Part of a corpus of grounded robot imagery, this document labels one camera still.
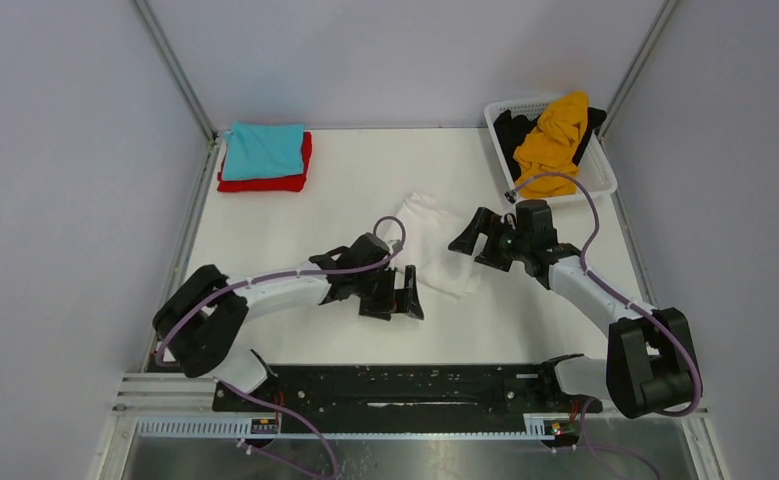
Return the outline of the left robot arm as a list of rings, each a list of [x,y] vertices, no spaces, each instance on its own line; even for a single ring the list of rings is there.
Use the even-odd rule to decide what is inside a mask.
[[[416,268],[390,266],[400,251],[372,233],[352,245],[313,255],[301,264],[233,282],[213,264],[198,268],[152,319],[159,340],[156,358],[172,356],[186,377],[209,375],[237,391],[253,411],[274,401],[270,370],[237,337],[249,320],[295,307],[359,300],[361,316],[389,321],[395,315],[424,319]]]

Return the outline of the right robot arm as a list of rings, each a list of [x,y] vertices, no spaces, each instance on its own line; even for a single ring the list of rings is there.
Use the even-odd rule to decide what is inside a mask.
[[[573,354],[543,363],[538,396],[548,410],[562,412],[578,397],[610,401],[627,418],[685,416],[698,406],[703,382],[685,315],[627,297],[604,280],[585,251],[559,241],[545,201],[521,201],[504,216],[480,207],[448,248],[502,271],[522,264],[605,335],[603,360]]]

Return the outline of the white t shirt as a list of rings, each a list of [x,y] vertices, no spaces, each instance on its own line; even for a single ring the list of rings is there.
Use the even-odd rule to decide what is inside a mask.
[[[405,226],[406,240],[394,265],[415,266],[420,283],[455,298],[477,291],[480,269],[471,257],[448,249],[467,226],[462,217],[421,192],[410,193],[395,217]]]

